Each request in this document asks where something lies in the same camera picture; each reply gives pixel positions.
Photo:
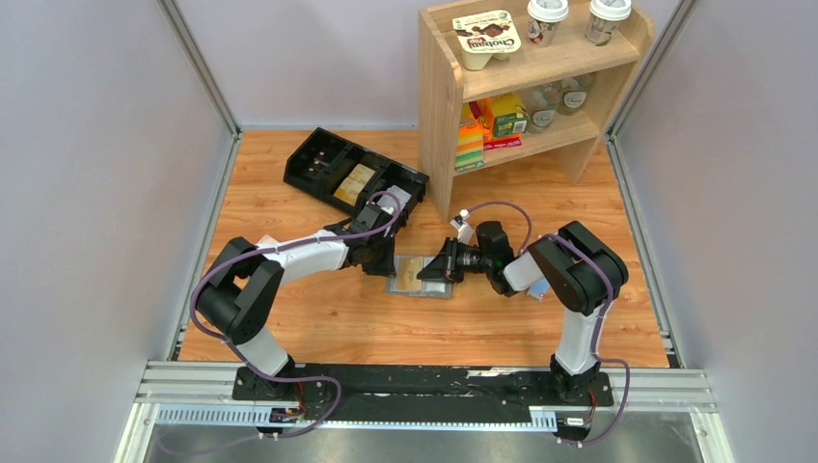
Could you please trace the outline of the tan credit card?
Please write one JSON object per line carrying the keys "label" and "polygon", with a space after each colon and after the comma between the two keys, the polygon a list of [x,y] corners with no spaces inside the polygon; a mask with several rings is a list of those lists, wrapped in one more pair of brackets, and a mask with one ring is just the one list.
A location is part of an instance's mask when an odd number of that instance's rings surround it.
{"label": "tan credit card", "polygon": [[399,256],[396,258],[393,290],[396,292],[418,292],[423,289],[423,281],[418,273],[424,268],[422,256]]}

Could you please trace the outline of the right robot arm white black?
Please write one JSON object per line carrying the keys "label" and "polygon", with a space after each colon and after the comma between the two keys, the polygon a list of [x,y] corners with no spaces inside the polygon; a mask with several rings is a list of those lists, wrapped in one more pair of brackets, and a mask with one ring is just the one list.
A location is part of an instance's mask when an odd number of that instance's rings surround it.
{"label": "right robot arm white black", "polygon": [[603,362],[598,341],[605,314],[629,279],[624,261],[578,221],[538,238],[518,255],[500,222],[483,222],[476,234],[475,246],[447,239],[417,278],[461,283],[467,273],[482,274],[506,297],[546,283],[564,307],[559,346],[550,361],[553,386],[573,392],[589,384]]}

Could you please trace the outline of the blue card on table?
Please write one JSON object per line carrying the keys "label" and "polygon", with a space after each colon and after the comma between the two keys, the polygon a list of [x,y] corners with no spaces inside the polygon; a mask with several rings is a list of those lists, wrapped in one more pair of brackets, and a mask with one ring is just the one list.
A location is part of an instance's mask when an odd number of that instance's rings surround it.
{"label": "blue card on table", "polygon": [[540,280],[528,288],[527,295],[538,302],[542,302],[549,289],[550,284],[546,280]]}

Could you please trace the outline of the white pink card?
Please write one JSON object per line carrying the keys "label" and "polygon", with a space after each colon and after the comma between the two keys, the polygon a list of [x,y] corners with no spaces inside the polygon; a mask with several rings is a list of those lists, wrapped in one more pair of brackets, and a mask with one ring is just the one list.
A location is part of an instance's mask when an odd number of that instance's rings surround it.
{"label": "white pink card", "polygon": [[277,247],[279,244],[280,244],[280,242],[279,242],[278,240],[276,240],[274,237],[272,237],[272,236],[270,236],[270,235],[268,235],[268,234],[264,235],[264,236],[263,236],[263,237],[262,237],[262,238],[261,238],[261,239],[260,239],[260,240],[257,242],[257,245],[258,245],[259,247],[264,247],[264,248],[268,248],[268,247]]}

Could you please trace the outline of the black organizer tray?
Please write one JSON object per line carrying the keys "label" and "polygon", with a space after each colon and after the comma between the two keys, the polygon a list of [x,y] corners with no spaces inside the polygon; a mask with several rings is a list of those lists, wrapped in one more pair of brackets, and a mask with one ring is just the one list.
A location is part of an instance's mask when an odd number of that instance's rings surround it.
{"label": "black organizer tray", "polygon": [[375,201],[400,210],[397,232],[423,201],[428,175],[319,127],[288,158],[283,181],[352,217],[384,191]]}

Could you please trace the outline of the colourful sticky note stack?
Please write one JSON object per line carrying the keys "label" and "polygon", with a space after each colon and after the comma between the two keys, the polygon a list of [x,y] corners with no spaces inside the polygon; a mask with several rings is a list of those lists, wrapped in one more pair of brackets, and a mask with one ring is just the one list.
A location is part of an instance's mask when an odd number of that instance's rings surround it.
{"label": "colourful sticky note stack", "polygon": [[483,130],[479,123],[463,125],[458,130],[454,170],[463,173],[484,166]]}

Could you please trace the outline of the green yellow box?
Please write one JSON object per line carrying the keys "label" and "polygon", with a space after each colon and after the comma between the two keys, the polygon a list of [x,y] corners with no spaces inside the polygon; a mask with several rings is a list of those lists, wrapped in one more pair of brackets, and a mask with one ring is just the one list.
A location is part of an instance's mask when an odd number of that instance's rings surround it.
{"label": "green yellow box", "polygon": [[529,117],[522,99],[516,93],[489,96],[479,100],[477,106],[495,138],[522,134],[527,130]]}

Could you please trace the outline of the orange snack bag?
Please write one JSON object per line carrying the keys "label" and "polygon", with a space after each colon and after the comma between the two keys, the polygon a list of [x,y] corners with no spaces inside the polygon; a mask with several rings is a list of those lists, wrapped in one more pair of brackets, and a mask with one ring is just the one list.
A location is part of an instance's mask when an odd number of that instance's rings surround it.
{"label": "orange snack bag", "polygon": [[464,103],[460,112],[457,145],[483,145],[487,140],[485,126],[480,118],[474,115],[471,104]]}

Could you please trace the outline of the left glass jar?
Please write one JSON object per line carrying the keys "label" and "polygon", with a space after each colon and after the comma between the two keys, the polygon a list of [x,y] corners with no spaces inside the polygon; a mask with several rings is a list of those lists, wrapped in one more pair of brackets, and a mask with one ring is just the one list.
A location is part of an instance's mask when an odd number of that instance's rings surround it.
{"label": "left glass jar", "polygon": [[559,105],[559,87],[552,83],[531,87],[524,98],[529,133],[542,133],[552,124]]}

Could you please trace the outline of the glass jar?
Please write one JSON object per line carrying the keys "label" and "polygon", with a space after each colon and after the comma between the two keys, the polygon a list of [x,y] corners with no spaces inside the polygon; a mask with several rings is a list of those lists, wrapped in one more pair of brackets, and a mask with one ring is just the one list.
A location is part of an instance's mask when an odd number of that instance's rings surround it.
{"label": "glass jar", "polygon": [[559,87],[552,83],[531,87],[524,98],[529,133],[542,133],[552,124],[559,105]]}
{"label": "glass jar", "polygon": [[585,73],[563,78],[560,81],[560,101],[558,113],[572,116],[586,103],[587,95],[595,81],[596,73]]}

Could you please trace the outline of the right glass jar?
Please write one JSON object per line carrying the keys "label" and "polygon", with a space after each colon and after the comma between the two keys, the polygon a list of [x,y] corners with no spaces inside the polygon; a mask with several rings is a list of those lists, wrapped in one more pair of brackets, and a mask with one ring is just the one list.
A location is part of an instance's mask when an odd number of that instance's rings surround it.
{"label": "right glass jar", "polygon": [[560,81],[560,101],[558,113],[572,116],[586,103],[587,95],[595,81],[596,73],[585,73],[563,78]]}

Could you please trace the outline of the Chobani yogurt pack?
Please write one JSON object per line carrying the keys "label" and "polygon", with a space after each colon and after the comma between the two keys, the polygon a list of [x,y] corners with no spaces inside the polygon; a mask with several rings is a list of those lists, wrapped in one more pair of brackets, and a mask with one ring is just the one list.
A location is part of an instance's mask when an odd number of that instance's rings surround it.
{"label": "Chobani yogurt pack", "polygon": [[505,10],[456,17],[451,25],[467,70],[482,70],[492,59],[505,60],[521,47],[513,17]]}

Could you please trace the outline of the left paper coffee cup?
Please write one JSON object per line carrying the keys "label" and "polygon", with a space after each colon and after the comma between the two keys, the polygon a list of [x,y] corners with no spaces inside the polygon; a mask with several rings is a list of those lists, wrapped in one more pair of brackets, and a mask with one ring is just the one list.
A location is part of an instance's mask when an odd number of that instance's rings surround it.
{"label": "left paper coffee cup", "polygon": [[568,17],[569,3],[566,0],[530,0],[527,12],[530,43],[549,46],[559,25]]}

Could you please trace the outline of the paper coffee cup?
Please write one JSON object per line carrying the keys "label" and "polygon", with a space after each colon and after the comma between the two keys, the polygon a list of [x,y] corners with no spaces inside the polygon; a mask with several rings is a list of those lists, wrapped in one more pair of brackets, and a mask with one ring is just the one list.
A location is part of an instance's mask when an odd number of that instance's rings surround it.
{"label": "paper coffee cup", "polygon": [[569,3],[566,0],[530,0],[527,12],[530,43],[549,46],[559,25],[568,17]]}
{"label": "paper coffee cup", "polygon": [[631,0],[592,0],[589,4],[586,39],[595,46],[607,45],[631,11]]}

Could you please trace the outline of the right paper coffee cup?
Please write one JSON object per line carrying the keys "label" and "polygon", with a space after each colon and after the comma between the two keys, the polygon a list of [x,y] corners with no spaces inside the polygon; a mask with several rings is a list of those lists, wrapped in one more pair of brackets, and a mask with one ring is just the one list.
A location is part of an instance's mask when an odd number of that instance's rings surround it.
{"label": "right paper coffee cup", "polygon": [[631,0],[592,0],[589,4],[586,39],[595,46],[607,45],[631,11]]}

